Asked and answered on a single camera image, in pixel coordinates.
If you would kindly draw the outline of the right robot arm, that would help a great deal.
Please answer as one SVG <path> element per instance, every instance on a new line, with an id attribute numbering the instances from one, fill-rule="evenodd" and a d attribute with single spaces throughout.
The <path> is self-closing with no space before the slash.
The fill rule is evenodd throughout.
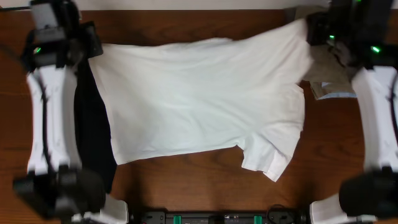
<path id="1" fill-rule="evenodd" d="M 386 44 L 392 0 L 332 0 L 307 17 L 307 41 L 330 46 L 354 70 L 364 133 L 364 171 L 339 192 L 312 202 L 306 221 L 372 223 L 397 217 L 397 46 Z"/>

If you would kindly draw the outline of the white t-shirt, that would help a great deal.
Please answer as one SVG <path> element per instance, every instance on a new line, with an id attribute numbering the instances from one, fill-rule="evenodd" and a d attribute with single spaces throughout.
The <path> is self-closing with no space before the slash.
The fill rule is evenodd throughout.
<path id="1" fill-rule="evenodd" d="M 303 129 L 306 37 L 299 19 L 244 40 L 103 45 L 89 63 L 115 161 L 238 146 L 242 168 L 277 181 Z"/>

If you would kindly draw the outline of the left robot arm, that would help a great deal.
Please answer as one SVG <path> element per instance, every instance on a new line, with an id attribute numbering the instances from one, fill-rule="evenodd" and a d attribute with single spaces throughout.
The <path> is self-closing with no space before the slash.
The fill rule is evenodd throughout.
<path id="1" fill-rule="evenodd" d="M 40 217 L 62 223 L 127 223 L 127 203 L 112 198 L 116 169 L 109 124 L 89 59 L 102 54 L 92 22 L 33 30 L 27 70 L 33 142 L 17 196 Z"/>

